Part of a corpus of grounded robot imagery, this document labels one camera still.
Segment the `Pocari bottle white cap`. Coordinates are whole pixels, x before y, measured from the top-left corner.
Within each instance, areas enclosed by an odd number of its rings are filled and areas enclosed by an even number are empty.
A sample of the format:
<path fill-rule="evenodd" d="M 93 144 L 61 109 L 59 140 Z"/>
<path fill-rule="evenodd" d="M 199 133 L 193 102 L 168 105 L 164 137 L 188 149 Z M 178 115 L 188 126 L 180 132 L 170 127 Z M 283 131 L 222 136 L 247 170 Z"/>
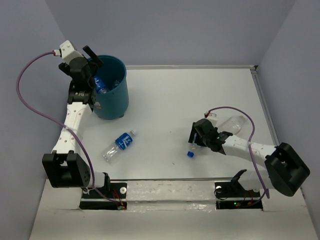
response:
<path fill-rule="evenodd" d="M 103 82 L 103 80 L 100 77 L 95 76 L 94 81 L 96 86 L 96 92 L 98 94 L 106 94 L 109 91 L 106 84 Z"/>

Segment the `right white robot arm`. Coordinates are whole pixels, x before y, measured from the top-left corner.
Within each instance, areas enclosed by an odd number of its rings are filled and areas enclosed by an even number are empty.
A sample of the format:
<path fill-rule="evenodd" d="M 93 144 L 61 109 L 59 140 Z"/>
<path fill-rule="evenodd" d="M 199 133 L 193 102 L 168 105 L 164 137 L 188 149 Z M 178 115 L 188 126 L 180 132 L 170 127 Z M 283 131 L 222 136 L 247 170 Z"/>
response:
<path fill-rule="evenodd" d="M 264 168 L 253 172 L 241 169 L 230 183 L 230 190 L 235 196 L 265 188 L 292 197 L 311 173 L 291 145 L 284 142 L 280 145 L 249 142 L 230 132 L 219 132 L 206 118 L 192 124 L 188 141 L 207 147 L 212 152 L 238 157 Z"/>

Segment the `clear capless bottle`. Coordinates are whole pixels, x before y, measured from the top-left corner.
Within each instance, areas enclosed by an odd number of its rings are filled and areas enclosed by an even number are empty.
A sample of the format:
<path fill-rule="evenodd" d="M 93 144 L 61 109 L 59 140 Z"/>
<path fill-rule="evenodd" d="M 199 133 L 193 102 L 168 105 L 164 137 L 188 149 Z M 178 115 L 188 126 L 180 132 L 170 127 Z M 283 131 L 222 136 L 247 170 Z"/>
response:
<path fill-rule="evenodd" d="M 111 89 L 114 90 L 115 88 L 117 88 L 119 85 L 121 84 L 121 82 L 119 80 L 115 80 L 111 86 Z"/>

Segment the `small blue label bottle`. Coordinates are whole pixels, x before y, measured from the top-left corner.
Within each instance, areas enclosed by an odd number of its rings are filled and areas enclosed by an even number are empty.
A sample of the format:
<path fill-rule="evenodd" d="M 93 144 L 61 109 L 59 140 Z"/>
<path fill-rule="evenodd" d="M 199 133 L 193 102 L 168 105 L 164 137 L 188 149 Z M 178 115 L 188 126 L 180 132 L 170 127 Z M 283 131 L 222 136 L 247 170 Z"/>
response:
<path fill-rule="evenodd" d="M 197 134 L 195 133 L 194 136 L 192 137 L 191 143 L 189 144 L 189 149 L 187 152 L 187 156 L 189 158 L 193 158 L 200 149 L 200 146 L 196 144 L 196 138 L 197 138 Z"/>

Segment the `clear bottle beige label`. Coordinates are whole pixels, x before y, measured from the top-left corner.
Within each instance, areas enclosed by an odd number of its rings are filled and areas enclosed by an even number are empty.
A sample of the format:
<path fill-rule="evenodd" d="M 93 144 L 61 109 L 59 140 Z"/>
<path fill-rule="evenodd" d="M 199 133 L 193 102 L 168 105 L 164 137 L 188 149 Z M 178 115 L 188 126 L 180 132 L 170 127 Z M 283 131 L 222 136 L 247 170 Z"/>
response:
<path fill-rule="evenodd" d="M 237 135 L 242 130 L 247 120 L 248 119 L 243 115 L 233 115 L 218 126 L 218 131 Z"/>

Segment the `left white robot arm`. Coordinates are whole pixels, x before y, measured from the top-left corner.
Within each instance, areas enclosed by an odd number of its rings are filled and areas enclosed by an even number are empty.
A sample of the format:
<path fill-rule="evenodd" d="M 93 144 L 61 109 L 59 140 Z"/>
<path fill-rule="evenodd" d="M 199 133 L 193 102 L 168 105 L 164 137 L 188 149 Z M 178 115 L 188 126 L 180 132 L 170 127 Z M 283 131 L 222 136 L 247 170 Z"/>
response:
<path fill-rule="evenodd" d="M 87 59 L 67 40 L 55 54 L 62 58 L 58 68 L 71 77 L 68 88 L 67 112 L 59 138 L 51 153 L 44 154 L 42 165 L 52 187 L 81 188 L 86 194 L 94 191 L 104 198 L 110 194 L 111 181 L 105 172 L 95 172 L 89 154 L 82 144 L 85 123 L 96 103 L 94 76 L 103 62 L 90 49 L 83 50 Z"/>

